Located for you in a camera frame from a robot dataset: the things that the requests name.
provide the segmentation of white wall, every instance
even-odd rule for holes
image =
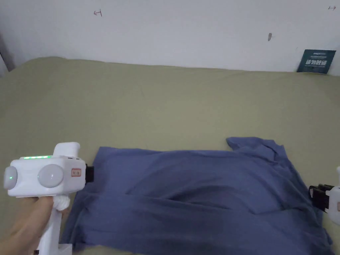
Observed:
[[[9,65],[61,56],[295,71],[305,49],[340,50],[340,0],[0,0]],[[102,17],[94,11],[102,11]],[[273,38],[268,41],[268,34]],[[340,75],[340,52],[330,74]]]

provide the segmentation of dark blue label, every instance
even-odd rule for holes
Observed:
[[[305,50],[297,72],[327,74],[336,50]]]

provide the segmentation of bed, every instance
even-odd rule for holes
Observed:
[[[306,185],[337,185],[339,84],[306,73],[34,59],[0,79],[0,163],[62,141],[79,142],[91,164],[100,146],[228,150],[226,137],[257,136],[284,144]],[[0,199],[3,235],[16,200]],[[340,228],[327,217],[324,225],[339,251]]]

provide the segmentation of red label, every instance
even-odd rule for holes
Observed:
[[[79,177],[82,175],[82,170],[80,168],[72,168],[71,177]]]

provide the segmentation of black clamp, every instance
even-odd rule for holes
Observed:
[[[95,167],[89,167],[86,164],[85,170],[85,184],[88,182],[93,182],[95,180]]]
[[[309,197],[312,200],[314,207],[319,208],[322,211],[328,209],[329,196],[326,195],[326,191],[331,190],[334,186],[319,184],[318,186],[309,187]]]

